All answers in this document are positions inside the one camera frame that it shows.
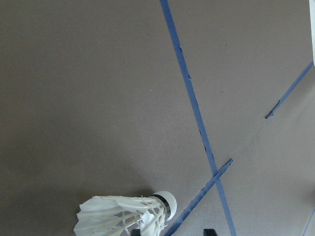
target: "gray floor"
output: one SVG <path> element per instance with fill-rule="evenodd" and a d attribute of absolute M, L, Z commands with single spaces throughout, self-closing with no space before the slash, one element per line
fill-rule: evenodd
<path fill-rule="evenodd" d="M 308 1 L 170 6 L 217 165 L 235 159 L 222 182 L 238 235 L 301 235 L 315 207 L 315 69 L 264 116 L 312 60 Z M 94 195 L 168 190 L 177 217 L 211 172 L 159 1 L 0 8 L 1 231 L 74 235 Z M 229 235 L 215 188 L 175 235 L 204 228 Z"/>

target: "blue tape line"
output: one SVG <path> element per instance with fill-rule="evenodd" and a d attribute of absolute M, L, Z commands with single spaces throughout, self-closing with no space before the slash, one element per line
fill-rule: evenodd
<path fill-rule="evenodd" d="M 178 61 L 178 64 L 180 66 L 182 76 L 183 76 L 183 79 L 185 82 L 185 86 L 186 86 L 186 90 L 187 90 L 187 93 L 188 93 L 188 96 L 190 99 L 191 107 L 192 107 L 192 110 L 193 110 L 193 113 L 194 113 L 194 116 L 195 116 L 195 119 L 196 119 L 196 122 L 197 122 L 197 125 L 199 128 L 200 136 L 201 136 L 203 145 L 204 145 L 206 153 L 207 153 L 207 157 L 208 157 L 208 161 L 210 163 L 211 171 L 212 171 L 213 175 L 216 175 L 218 172 L 218 169 L 217 169 L 217 166 L 216 166 L 216 163 L 214 160 L 214 156 L 213 156 L 210 142 L 209 142 L 209 139 L 207 136 L 206 128 L 204 126 L 204 123 L 203 123 L 203 120 L 201 117 L 201 112 L 200 112 L 199 105 L 198 105 L 198 102 L 196 99 L 196 95 L 195 95 L 195 92 L 193 90 L 193 86 L 191 83 L 191 77 L 189 75 L 188 68 L 187 68 L 187 65 L 185 62 L 185 58 L 184 58 L 184 54 L 183 54 L 183 51 L 181 48 L 181 44 L 180 44 L 180 41 L 179 41 L 179 38 L 178 38 L 178 35 L 176 32 L 172 13 L 171 13 L 171 10 L 169 8 L 167 0 L 160 0 L 160 3 L 162 6 L 162 9 L 163 9 L 164 17 L 165 17 L 165 20 L 167 23 L 167 27 L 168 27 L 171 39 L 173 42 L 174 50 L 175 50 L 175 53 L 177 56 L 177 61 Z M 219 197 L 220 197 L 220 200 L 222 203 L 222 207 L 224 210 L 224 214 L 225 214 L 228 226 L 230 228 L 231 235 L 236 236 L 236 231 L 234 228 L 232 216 L 231 216 L 230 210 L 228 208 L 227 200 L 226 200 L 223 186 L 222 186 L 220 179 L 218 179 L 216 185 L 217 185 L 217 190 L 218 190 Z"/>
<path fill-rule="evenodd" d="M 309 218 L 309 220 L 308 220 L 308 222 L 307 222 L 307 224 L 306 224 L 306 226 L 305 226 L 305 229 L 304 229 L 304 231 L 303 231 L 302 236 L 305 236 L 306 231 L 307 231 L 307 229 L 308 229 L 308 227 L 309 227 L 309 225 L 310 225 L 310 222 L 311 222 L 311 220 L 312 220 L 314 214 L 315 214 L 315 209 L 314 209 L 313 212 L 311 213 L 311 216 L 310 216 L 310 218 Z"/>
<path fill-rule="evenodd" d="M 313 67 L 314 62 L 312 61 L 304 70 L 303 72 L 297 77 L 294 83 L 289 87 L 289 89 L 285 92 L 282 98 L 277 102 L 274 108 L 265 116 L 266 119 L 273 117 L 275 114 L 274 112 L 279 108 L 279 106 L 286 100 L 286 98 L 290 95 L 290 93 L 294 90 L 294 88 L 299 84 L 299 82 L 304 78 L 307 72 Z"/>
<path fill-rule="evenodd" d="M 204 186 L 204 188 L 199 192 L 199 194 L 192 200 L 192 202 L 188 205 L 188 207 L 183 211 L 183 213 L 177 218 L 174 224 L 169 228 L 164 236 L 171 236 L 174 234 L 183 221 L 187 218 L 187 216 L 191 213 L 191 211 L 198 205 L 198 203 L 203 199 L 206 193 L 212 188 L 212 186 L 218 181 L 218 179 L 225 173 L 225 171 L 230 167 L 233 163 L 233 159 L 230 159 L 218 173 L 211 178 L 211 180 Z"/>

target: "shuttlecock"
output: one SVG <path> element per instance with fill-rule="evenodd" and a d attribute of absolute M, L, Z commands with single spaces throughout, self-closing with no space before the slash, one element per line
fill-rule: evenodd
<path fill-rule="evenodd" d="M 147 198 L 95 196 L 80 205 L 73 230 L 77 236 L 120 236 L 138 228 L 141 236 L 159 236 L 176 208 L 175 197 L 167 191 Z"/>

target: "black object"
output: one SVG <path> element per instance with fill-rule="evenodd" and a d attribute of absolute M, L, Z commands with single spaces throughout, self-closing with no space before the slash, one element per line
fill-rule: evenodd
<path fill-rule="evenodd" d="M 131 235 L 130 236 L 141 236 L 140 235 L 140 230 L 131 230 Z"/>
<path fill-rule="evenodd" d="M 141 236 L 140 230 L 132 230 L 130 236 Z M 204 229 L 203 236 L 218 236 L 216 231 L 213 229 Z"/>
<path fill-rule="evenodd" d="M 204 229 L 203 236 L 218 236 L 214 229 Z"/>

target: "blue tape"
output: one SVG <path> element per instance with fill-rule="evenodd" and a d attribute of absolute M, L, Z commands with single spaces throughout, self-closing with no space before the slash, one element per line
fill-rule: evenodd
<path fill-rule="evenodd" d="M 164 17 L 165 17 L 165 20 L 167 23 L 167 27 L 168 27 L 171 39 L 173 42 L 173 47 L 174 47 L 174 50 L 176 53 L 177 61 L 178 61 L 178 64 L 180 66 L 182 76 L 183 76 L 183 79 L 185 82 L 185 86 L 186 86 L 186 90 L 187 90 L 187 93 L 188 93 L 188 96 L 190 99 L 191 107 L 192 107 L 192 110 L 193 110 L 193 113 L 194 113 L 194 116 L 195 116 L 195 119 L 196 119 L 196 122 L 197 122 L 197 125 L 199 128 L 200 136 L 201 136 L 203 145 L 204 145 L 206 153 L 207 153 L 207 157 L 208 157 L 208 161 L 209 161 L 209 164 L 211 167 L 212 174 L 214 176 L 217 174 L 218 169 L 217 169 L 215 159 L 214 159 L 214 156 L 212 153 L 212 149 L 210 146 L 210 142 L 209 142 L 209 139 L 207 136 L 206 128 L 204 126 L 204 123 L 203 123 L 203 120 L 201 117 L 201 112 L 200 112 L 199 105 L 198 105 L 198 102 L 196 99 L 196 95 L 195 95 L 195 92 L 193 90 L 193 86 L 191 83 L 191 77 L 189 75 L 188 68 L 187 68 L 187 65 L 185 62 L 185 58 L 184 58 L 184 54 L 183 54 L 183 51 L 181 48 L 181 44 L 180 44 L 180 41 L 179 41 L 179 38 L 178 38 L 178 35 L 176 32 L 172 13 L 171 13 L 170 7 L 168 5 L 168 0 L 160 0 L 160 3 L 162 6 L 162 9 L 163 9 Z M 235 231 L 234 224 L 232 221 L 232 216 L 231 216 L 230 210 L 228 208 L 227 200 L 226 200 L 223 186 L 222 186 L 220 179 L 218 179 L 216 186 L 217 186 L 219 197 L 220 197 L 220 200 L 222 203 L 224 214 L 225 214 L 228 226 L 230 228 L 231 235 L 236 236 L 236 231 Z"/>
<path fill-rule="evenodd" d="M 212 186 L 220 179 L 220 177 L 225 173 L 225 171 L 230 167 L 233 163 L 233 159 L 230 159 L 218 173 L 211 178 L 211 180 L 204 186 L 204 188 L 199 192 L 199 194 L 192 200 L 192 202 L 188 205 L 188 207 L 183 211 L 183 213 L 177 218 L 174 224 L 169 228 L 169 230 L 165 233 L 164 236 L 171 236 L 174 234 L 183 221 L 187 218 L 187 216 L 192 212 L 192 210 L 198 205 L 198 203 L 203 199 L 206 193 L 212 188 Z"/>
<path fill-rule="evenodd" d="M 313 218 L 314 214 L 315 214 L 315 209 L 314 209 L 313 212 L 311 213 L 311 216 L 310 216 L 310 218 L 309 218 L 309 220 L 308 220 L 308 222 L 307 222 L 307 224 L 306 224 L 306 226 L 305 226 L 305 229 L 304 229 L 304 231 L 303 231 L 302 236 L 305 236 L 306 231 L 307 231 L 307 229 L 308 229 L 308 227 L 309 227 L 309 225 L 310 225 L 310 222 L 312 221 L 312 218 Z"/>
<path fill-rule="evenodd" d="M 294 88 L 299 84 L 299 82 L 304 78 L 307 72 L 313 67 L 314 62 L 312 61 L 304 70 L 303 72 L 297 77 L 294 83 L 289 87 L 289 89 L 285 92 L 282 98 L 277 102 L 274 108 L 265 116 L 266 119 L 273 117 L 275 114 L 274 112 L 279 108 L 279 106 L 286 100 L 286 98 L 290 95 L 290 93 L 294 90 Z"/>

